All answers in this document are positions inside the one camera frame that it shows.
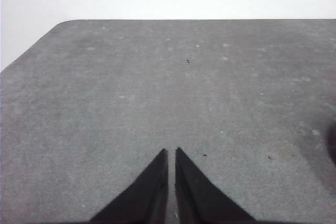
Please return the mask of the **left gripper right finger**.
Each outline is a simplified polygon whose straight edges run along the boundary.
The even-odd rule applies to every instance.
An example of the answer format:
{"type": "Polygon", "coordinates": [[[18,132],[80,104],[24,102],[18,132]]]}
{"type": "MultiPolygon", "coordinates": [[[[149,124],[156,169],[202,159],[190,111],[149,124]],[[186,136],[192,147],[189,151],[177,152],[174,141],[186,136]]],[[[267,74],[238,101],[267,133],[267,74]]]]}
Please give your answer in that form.
{"type": "Polygon", "coordinates": [[[179,147],[175,193],[180,223],[253,223],[248,212],[219,190],[179,147]]]}

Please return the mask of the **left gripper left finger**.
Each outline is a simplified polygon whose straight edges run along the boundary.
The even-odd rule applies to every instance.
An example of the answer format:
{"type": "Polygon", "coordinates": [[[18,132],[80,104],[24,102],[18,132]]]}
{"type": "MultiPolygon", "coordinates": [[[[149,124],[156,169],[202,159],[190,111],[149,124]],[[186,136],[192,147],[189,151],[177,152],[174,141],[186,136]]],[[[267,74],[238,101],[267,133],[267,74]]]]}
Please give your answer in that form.
{"type": "Polygon", "coordinates": [[[90,223],[165,223],[168,156],[162,149],[136,180],[90,219],[90,223]]]}

